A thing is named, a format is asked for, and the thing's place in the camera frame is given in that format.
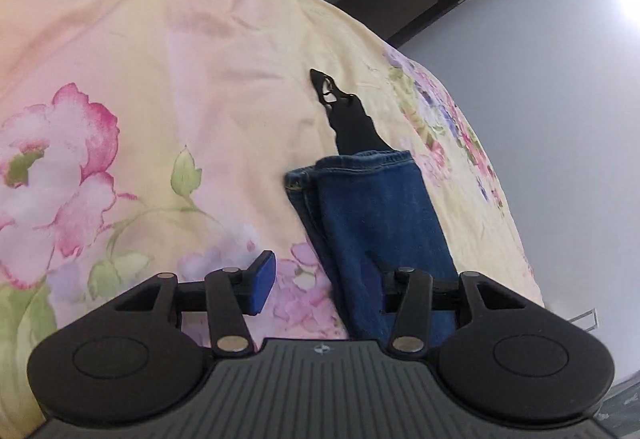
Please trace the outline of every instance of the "black clip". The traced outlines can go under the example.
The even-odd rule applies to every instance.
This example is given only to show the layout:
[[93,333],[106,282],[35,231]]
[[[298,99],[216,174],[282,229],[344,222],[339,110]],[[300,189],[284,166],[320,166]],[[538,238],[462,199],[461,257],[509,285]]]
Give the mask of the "black clip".
[[[351,105],[355,95],[343,93],[335,84],[335,80],[328,74],[315,69],[309,69],[309,76],[311,77],[311,83],[318,94],[318,100],[325,107],[331,108],[333,104],[341,102],[347,106]],[[333,95],[335,97],[334,102],[327,101],[326,97]]]
[[216,357],[235,358],[254,353],[254,342],[243,314],[257,315],[267,301],[276,275],[272,251],[264,251],[242,271],[224,267],[204,282],[177,285],[176,310],[206,311],[211,351]]
[[385,312],[398,312],[387,351],[403,359],[424,358],[429,350],[433,278],[412,267],[386,273]]

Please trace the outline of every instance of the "pink flower print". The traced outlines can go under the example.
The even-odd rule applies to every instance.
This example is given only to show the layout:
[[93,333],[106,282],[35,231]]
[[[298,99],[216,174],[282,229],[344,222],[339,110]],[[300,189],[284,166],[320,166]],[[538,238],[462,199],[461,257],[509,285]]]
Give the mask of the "pink flower print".
[[468,130],[466,130],[466,124],[460,125],[460,137],[466,148],[466,154],[474,165],[478,167],[480,174],[484,177],[490,176],[488,168],[488,159],[482,148],[471,139]]
[[394,49],[390,45],[385,44],[385,57],[389,65],[402,69],[405,74],[414,79],[415,91],[425,96],[425,100],[433,106],[433,100],[442,106],[448,106],[453,101],[438,83],[435,77],[422,65],[405,57],[400,51]]
[[422,174],[422,179],[424,181],[431,182],[436,186],[440,186],[440,184],[442,184],[442,175],[439,173],[431,156],[415,154],[413,158],[415,164],[417,164],[420,169],[420,173]]
[[495,204],[497,205],[498,208],[502,209],[502,207],[504,206],[504,204],[502,203],[502,199],[500,198],[500,194],[498,193],[498,190],[496,188],[493,188],[491,190],[491,193],[494,196],[494,200],[495,200]]
[[220,249],[221,267],[246,269],[263,250],[255,228],[246,224],[225,233],[216,245]]
[[430,150],[431,155],[433,156],[433,160],[436,162],[436,165],[438,165],[438,168],[444,168],[446,165],[444,148],[442,148],[442,145],[438,142],[438,140],[433,141]]
[[330,298],[331,282],[308,242],[291,246],[294,259],[278,259],[273,314],[286,327],[309,332],[334,331],[337,314]]
[[80,256],[104,228],[117,122],[69,84],[0,126],[0,273],[15,287]]
[[190,253],[178,260],[176,270],[181,281],[198,282],[204,280],[207,273],[222,268],[220,250],[211,246],[204,254]]
[[55,301],[75,303],[84,297],[84,286],[80,281],[80,265],[72,260],[62,264],[47,275],[47,285]]

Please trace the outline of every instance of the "white wall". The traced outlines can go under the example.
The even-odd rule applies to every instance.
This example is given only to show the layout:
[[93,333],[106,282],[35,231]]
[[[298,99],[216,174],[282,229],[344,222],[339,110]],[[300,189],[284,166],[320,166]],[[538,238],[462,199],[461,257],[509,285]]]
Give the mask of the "white wall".
[[548,306],[640,370],[640,0],[469,0],[401,50],[465,112]]

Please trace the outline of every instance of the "floral bedsheet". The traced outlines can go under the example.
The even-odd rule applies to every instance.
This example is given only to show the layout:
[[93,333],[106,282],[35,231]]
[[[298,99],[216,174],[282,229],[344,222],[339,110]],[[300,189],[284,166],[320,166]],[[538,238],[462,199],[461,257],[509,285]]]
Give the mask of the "floral bedsheet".
[[[264,337],[345,338],[282,186],[334,154],[310,68],[424,175],[454,262],[541,302],[504,193],[443,85],[321,0],[0,0],[0,437],[42,419],[30,351],[160,271],[277,256]],[[207,342],[203,315],[183,330]]]

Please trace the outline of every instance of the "green leaf print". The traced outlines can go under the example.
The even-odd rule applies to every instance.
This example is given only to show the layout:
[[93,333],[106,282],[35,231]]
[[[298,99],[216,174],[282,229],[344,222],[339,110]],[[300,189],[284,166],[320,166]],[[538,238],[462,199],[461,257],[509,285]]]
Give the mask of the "green leaf print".
[[389,78],[392,80],[401,80],[404,76],[404,71],[399,67],[391,67],[389,69]]
[[127,229],[127,226],[129,226],[135,220],[136,218],[132,217],[129,219],[124,219],[122,221],[118,221],[116,223],[113,223],[113,225],[111,225],[111,229],[113,230],[113,233],[111,234],[111,237],[109,237],[109,241],[107,242],[107,247],[106,247],[106,252],[109,257],[113,255],[113,248],[115,247],[116,242],[118,242],[118,239],[122,235],[123,231]]
[[89,272],[87,287],[89,294],[94,300],[99,296],[112,298],[118,294],[122,279],[111,260],[100,260],[96,262]]
[[466,148],[466,146],[465,146],[465,150],[466,150],[466,158],[471,162],[471,164],[473,165],[478,164],[478,161],[476,161],[476,158],[471,153],[471,151],[468,148]]
[[185,146],[178,154],[174,162],[174,170],[171,172],[171,188],[180,197],[184,197],[190,204],[191,193],[197,190],[202,180],[202,170],[196,168],[193,156]]
[[137,251],[129,251],[113,259],[113,267],[124,282],[129,283],[138,273],[145,269],[153,257]]
[[29,169],[33,163],[44,156],[44,150],[27,150],[9,161],[4,182],[9,188],[18,188],[29,184]]
[[33,348],[56,330],[49,287],[0,285],[0,430],[3,439],[21,439],[42,422],[27,381]]
[[425,142],[424,144],[429,148],[429,150],[431,150],[433,148],[433,143],[435,142],[435,138],[433,137],[433,134],[431,134],[431,132],[427,133],[427,137],[425,138]]
[[469,138],[471,139],[471,142],[474,144],[474,146],[480,152],[483,152],[482,145],[480,145],[480,140],[478,140],[478,136],[476,136],[476,133],[474,132],[474,129],[472,129],[469,124],[466,124],[466,131],[468,132]]

